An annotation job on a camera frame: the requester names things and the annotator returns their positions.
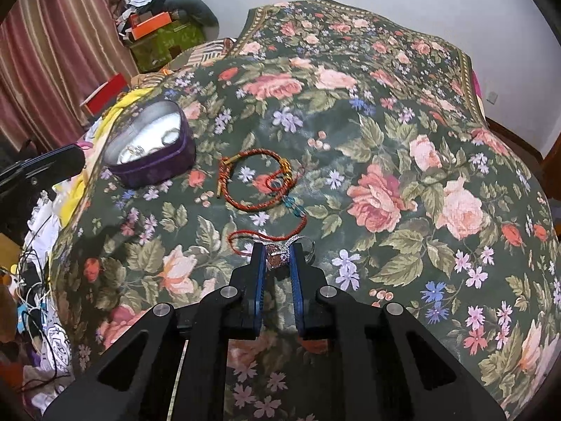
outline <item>green floral fabric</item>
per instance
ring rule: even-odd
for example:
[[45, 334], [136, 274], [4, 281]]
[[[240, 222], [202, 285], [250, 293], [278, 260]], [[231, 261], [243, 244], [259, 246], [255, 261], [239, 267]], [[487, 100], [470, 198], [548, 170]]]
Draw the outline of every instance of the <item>green floral fabric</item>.
[[[167, 78], [123, 113], [175, 100], [193, 170], [130, 191], [98, 161], [54, 249], [53, 293], [79, 374], [157, 302], [183, 306], [245, 263], [235, 229], [287, 234], [283, 205], [248, 214], [214, 194], [218, 160], [290, 159], [315, 265], [357, 300], [393, 300], [514, 416], [555, 359], [557, 240], [538, 182], [485, 126], [469, 58], [442, 39], [332, 1], [255, 9], [225, 60]], [[276, 162], [240, 161], [229, 191], [268, 198]], [[253, 242], [238, 240], [251, 251]], [[296, 338], [290, 280], [269, 272], [264, 329], [232, 341], [225, 419], [330, 419], [326, 343]]]

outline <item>metal pivot bolt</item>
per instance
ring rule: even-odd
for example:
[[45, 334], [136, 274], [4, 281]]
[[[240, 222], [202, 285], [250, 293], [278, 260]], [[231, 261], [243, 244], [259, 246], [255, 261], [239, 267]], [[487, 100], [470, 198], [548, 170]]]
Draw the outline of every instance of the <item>metal pivot bolt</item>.
[[220, 290], [220, 294], [223, 298], [233, 298], [238, 294], [238, 289], [235, 286], [228, 285]]
[[321, 294], [324, 298], [332, 298], [337, 294], [337, 289], [326, 285], [319, 288], [319, 294]]
[[389, 314], [398, 316], [403, 313], [403, 306], [397, 302], [390, 302], [386, 306], [386, 310], [388, 311]]
[[171, 307], [169, 304], [161, 302], [157, 303], [152, 311], [156, 316], [166, 316], [171, 311]]

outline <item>silver ring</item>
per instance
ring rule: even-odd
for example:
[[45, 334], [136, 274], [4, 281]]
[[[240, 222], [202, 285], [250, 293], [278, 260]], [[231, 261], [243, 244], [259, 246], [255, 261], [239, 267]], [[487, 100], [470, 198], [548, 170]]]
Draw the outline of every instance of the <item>silver ring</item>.
[[313, 239], [310, 239], [308, 236], [298, 236], [298, 235], [296, 235], [296, 236], [292, 236], [290, 239], [288, 239], [285, 242], [285, 245], [287, 247], [290, 247], [290, 245], [295, 243], [298, 239], [306, 239], [306, 240], [310, 241], [312, 248], [311, 248], [310, 252], [305, 256], [306, 262], [310, 263], [310, 261], [312, 261], [313, 255], [315, 254], [315, 242], [313, 241]]
[[[176, 136], [173, 139], [170, 139], [168, 136], [175, 134]], [[164, 146], [171, 145], [175, 141], [177, 141], [177, 137], [179, 136], [179, 128], [172, 128], [167, 130], [162, 136], [162, 144]]]

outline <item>striped curtain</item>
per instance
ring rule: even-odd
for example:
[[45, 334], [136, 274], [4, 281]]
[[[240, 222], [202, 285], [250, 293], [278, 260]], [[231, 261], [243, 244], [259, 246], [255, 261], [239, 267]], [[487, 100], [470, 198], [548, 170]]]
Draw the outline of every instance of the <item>striped curtain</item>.
[[138, 74], [119, 41], [118, 0], [18, 0], [0, 25], [0, 132], [19, 148], [76, 141], [80, 103], [116, 73]]

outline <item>blue flower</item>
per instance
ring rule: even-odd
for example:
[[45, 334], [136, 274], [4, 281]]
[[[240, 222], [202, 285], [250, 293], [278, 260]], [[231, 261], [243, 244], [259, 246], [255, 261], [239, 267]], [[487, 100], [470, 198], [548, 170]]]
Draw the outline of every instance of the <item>blue flower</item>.
[[425, 317], [430, 325], [434, 325], [440, 320], [448, 319], [448, 309], [443, 309], [439, 302], [435, 302], [434, 307], [428, 310]]
[[127, 200], [132, 198], [135, 195], [135, 191], [133, 189], [128, 189], [123, 193], [123, 199]]
[[353, 98], [352, 100], [349, 100], [349, 104], [355, 111], [360, 111], [365, 106], [364, 101], [360, 98]]
[[423, 293], [423, 297], [421, 299], [423, 299], [427, 303], [433, 301], [439, 302], [442, 300], [442, 298], [444, 297], [442, 290], [446, 286], [446, 283], [440, 282], [438, 285], [434, 286], [434, 282], [429, 282], [425, 286], [427, 291], [421, 292]]
[[364, 106], [364, 113], [366, 115], [374, 115], [376, 113], [376, 106], [373, 104]]

